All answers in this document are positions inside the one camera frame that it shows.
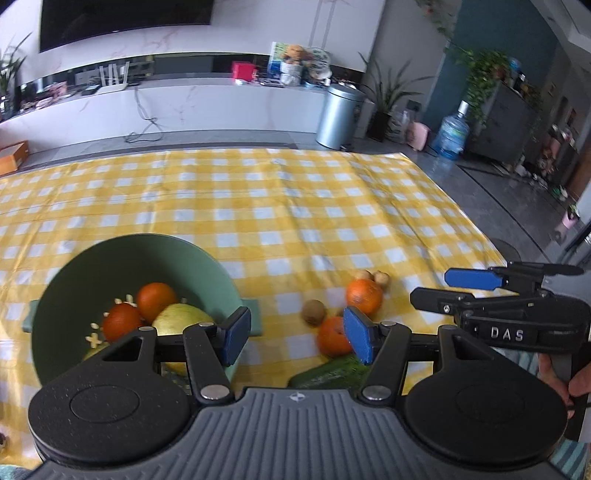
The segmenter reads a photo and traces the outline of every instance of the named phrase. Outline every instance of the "tangerine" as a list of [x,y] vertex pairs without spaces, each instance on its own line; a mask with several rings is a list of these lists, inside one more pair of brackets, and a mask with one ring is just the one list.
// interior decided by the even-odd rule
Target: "tangerine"
[[144,320],[152,324],[166,307],[178,303],[178,297],[166,283],[154,282],[144,285],[139,290],[135,302]]
[[113,343],[142,325],[137,308],[129,303],[119,303],[110,309],[102,327],[107,342]]
[[347,355],[353,351],[345,335],[343,317],[328,317],[322,322],[318,328],[316,343],[320,353],[332,358]]
[[373,280],[358,278],[347,287],[345,299],[347,305],[357,307],[366,315],[373,315],[382,305],[384,294]]

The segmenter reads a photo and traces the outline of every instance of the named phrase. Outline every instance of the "green bowl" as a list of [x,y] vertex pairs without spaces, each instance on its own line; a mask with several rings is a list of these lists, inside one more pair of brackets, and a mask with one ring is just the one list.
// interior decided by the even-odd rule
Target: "green bowl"
[[[31,335],[33,364],[42,385],[77,365],[89,349],[90,324],[102,323],[115,298],[125,300],[151,282],[170,285],[179,298],[216,322],[240,306],[251,309],[260,334],[256,302],[240,298],[226,270],[208,253],[173,236],[139,233],[112,238],[68,262],[39,301],[31,302],[23,330]],[[226,369],[231,378],[236,365]]]

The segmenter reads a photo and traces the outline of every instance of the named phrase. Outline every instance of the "cucumber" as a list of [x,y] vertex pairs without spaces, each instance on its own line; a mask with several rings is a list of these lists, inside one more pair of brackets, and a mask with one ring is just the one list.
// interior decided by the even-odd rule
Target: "cucumber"
[[345,388],[356,394],[370,368],[359,362],[355,354],[345,355],[294,375],[287,383],[287,388],[308,390]]

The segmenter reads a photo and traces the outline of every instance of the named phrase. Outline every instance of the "gray tile floor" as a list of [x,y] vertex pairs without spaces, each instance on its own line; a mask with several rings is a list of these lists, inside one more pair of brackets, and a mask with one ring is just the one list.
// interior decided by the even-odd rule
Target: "gray tile floor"
[[[31,155],[23,170],[170,148],[273,147],[300,150],[328,150],[315,141],[314,134],[277,131],[208,130],[149,134],[146,140],[126,143],[123,137],[107,138]],[[547,192],[511,176],[500,176],[490,164],[450,161],[428,152],[415,152],[407,145],[356,139],[353,150],[383,154],[402,152],[435,181],[490,239],[512,245],[524,261],[540,259],[550,242],[564,209]]]

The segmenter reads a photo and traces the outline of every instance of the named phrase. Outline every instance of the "silver trash can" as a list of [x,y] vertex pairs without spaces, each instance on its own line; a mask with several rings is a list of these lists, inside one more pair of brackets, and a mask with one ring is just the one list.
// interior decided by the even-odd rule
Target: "silver trash can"
[[324,99],[316,141],[320,145],[340,150],[349,145],[361,115],[365,94],[344,85],[331,85]]

